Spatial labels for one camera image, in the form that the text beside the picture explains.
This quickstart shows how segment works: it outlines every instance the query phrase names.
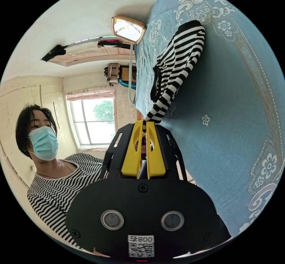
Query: woman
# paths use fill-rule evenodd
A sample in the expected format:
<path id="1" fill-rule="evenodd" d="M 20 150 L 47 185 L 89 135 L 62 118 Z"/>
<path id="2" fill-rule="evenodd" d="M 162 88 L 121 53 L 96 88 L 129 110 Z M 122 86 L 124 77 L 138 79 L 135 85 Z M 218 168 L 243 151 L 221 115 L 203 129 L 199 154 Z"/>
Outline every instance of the woman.
<path id="1" fill-rule="evenodd" d="M 81 249 L 65 227 L 65 218 L 76 194 L 98 180 L 103 158 L 76 153 L 56 159 L 57 127 L 51 111 L 28 105 L 16 125 L 19 150 L 31 158 L 37 172 L 28 190 L 28 200 L 41 220 L 69 244 Z M 106 256 L 95 251 L 95 255 Z"/>

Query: black and white striped shirt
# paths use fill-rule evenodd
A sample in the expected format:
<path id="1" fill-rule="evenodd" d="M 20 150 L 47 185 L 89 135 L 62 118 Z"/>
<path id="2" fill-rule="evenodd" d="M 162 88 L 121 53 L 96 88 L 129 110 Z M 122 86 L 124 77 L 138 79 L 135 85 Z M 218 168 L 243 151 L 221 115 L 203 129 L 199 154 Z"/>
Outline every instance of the black and white striped shirt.
<path id="1" fill-rule="evenodd" d="M 163 53 L 157 57 L 151 90 L 153 108 L 143 121 L 160 123 L 183 81 L 188 77 L 203 50 L 205 28 L 199 21 L 181 25 Z"/>
<path id="2" fill-rule="evenodd" d="M 99 179 L 103 158 L 76 153 L 65 160 L 73 163 L 77 169 L 66 177 L 54 180 L 36 174 L 28 190 L 28 200 L 45 224 L 70 245 L 81 249 L 68 233 L 65 218 L 76 194 Z"/>

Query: makeup mirror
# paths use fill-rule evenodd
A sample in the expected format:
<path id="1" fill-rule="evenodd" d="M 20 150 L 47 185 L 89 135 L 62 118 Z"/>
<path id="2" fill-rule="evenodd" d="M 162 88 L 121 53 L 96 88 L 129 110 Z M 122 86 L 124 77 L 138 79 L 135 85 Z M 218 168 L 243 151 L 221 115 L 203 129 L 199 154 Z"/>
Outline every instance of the makeup mirror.
<path id="1" fill-rule="evenodd" d="M 146 31 L 143 23 L 125 16 L 112 17 L 111 28 L 114 36 L 132 44 L 140 43 Z"/>

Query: blue bedspread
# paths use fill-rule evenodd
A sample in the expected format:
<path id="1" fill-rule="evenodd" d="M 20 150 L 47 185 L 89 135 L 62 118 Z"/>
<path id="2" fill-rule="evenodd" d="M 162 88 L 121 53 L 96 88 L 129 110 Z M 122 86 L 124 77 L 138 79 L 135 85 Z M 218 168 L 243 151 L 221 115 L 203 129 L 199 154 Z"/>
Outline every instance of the blue bedspread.
<path id="1" fill-rule="evenodd" d="M 171 130 L 186 169 L 236 236 L 256 219 L 280 180 L 285 80 L 264 37 L 228 1 L 157 0 L 135 47 L 135 106 L 142 114 L 153 105 L 156 57 L 189 20 L 205 27 L 204 50 L 161 125 Z"/>

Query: qr code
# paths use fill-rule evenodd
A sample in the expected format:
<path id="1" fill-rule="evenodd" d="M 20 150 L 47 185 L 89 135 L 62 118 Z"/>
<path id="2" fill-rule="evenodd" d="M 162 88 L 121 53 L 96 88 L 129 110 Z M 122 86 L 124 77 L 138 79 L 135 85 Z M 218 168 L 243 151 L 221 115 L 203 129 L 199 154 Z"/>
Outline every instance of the qr code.
<path id="1" fill-rule="evenodd" d="M 130 257 L 154 257 L 153 235 L 128 235 Z"/>
<path id="2" fill-rule="evenodd" d="M 129 243 L 130 257 L 154 257 L 154 243 Z"/>

